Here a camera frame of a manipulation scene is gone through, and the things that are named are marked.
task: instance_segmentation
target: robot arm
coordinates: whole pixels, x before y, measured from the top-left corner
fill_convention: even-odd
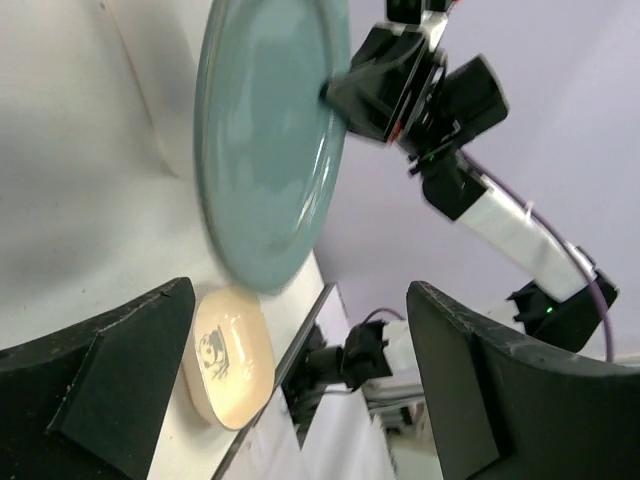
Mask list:
[[[374,26],[350,71],[331,78],[321,97],[350,132],[402,147],[432,207],[528,272],[532,282],[508,298],[515,320],[529,335],[577,352],[617,290],[464,152],[507,117],[508,105],[484,57],[447,72],[438,45],[454,4],[388,0],[391,22]]]

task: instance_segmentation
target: teal ceramic plate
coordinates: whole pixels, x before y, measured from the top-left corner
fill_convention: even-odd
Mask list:
[[[318,100],[350,61],[346,0],[214,0],[194,153],[205,224],[229,273],[279,292],[311,252],[345,125]]]

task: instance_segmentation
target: plate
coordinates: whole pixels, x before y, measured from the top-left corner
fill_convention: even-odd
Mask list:
[[[240,287],[206,295],[196,310],[183,368],[191,399],[210,424],[240,430],[267,404],[275,360],[260,300]]]
[[[348,71],[346,0],[215,0],[198,68],[196,183],[222,263],[275,294],[315,245],[346,126],[319,100]]]

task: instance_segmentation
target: white wall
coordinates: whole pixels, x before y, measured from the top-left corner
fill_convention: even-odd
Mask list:
[[[0,348],[212,278],[193,195],[100,0],[0,2]]]
[[[383,4],[351,0],[354,48],[383,18]],[[484,53],[511,105],[509,118],[470,151],[619,285],[611,313],[622,354],[640,352],[638,18],[633,0],[478,0],[460,3],[443,39],[452,67]],[[347,142],[316,252],[325,278],[340,282],[351,318],[381,304],[404,308],[415,279],[471,307],[528,281],[428,207],[406,167],[394,150]],[[601,333],[589,352],[603,353]]]

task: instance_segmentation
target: purple cable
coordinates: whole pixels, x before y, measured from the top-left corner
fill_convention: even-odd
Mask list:
[[[507,195],[513,198],[516,203],[518,203],[522,208],[527,208],[527,202],[518,195],[513,189],[511,189],[508,185],[502,182],[499,178],[491,174],[486,168],[476,162],[467,152],[462,151],[466,161],[471,165],[475,170],[478,171],[481,175],[486,176],[492,182],[494,182],[498,187],[505,191]],[[540,225],[547,229],[547,231],[551,234],[551,236],[560,244],[562,249],[565,251],[567,255],[569,255],[569,259],[576,266],[580,275],[587,282],[587,288],[589,289],[589,293],[593,298],[593,303],[595,303],[596,310],[598,311],[598,316],[602,320],[602,326],[604,328],[604,341],[605,341],[605,358],[607,362],[613,362],[613,329],[611,327],[611,319],[609,318],[609,307],[607,306],[607,302],[602,295],[602,292],[597,287],[596,283],[589,277],[589,272],[584,268],[584,266],[578,261],[574,253],[567,246],[566,240],[558,233],[558,231],[551,226],[551,224],[546,221],[543,217],[538,215],[533,209],[531,209],[531,217],[534,218]]]
[[[371,321],[371,319],[376,315],[378,315],[379,313],[388,313],[392,317],[395,317],[396,320],[400,320],[400,321],[405,320],[404,316],[397,310],[394,310],[393,308],[389,308],[389,307],[380,307],[380,308],[376,308],[373,312],[367,315],[366,318],[362,321],[362,323],[367,323]]]

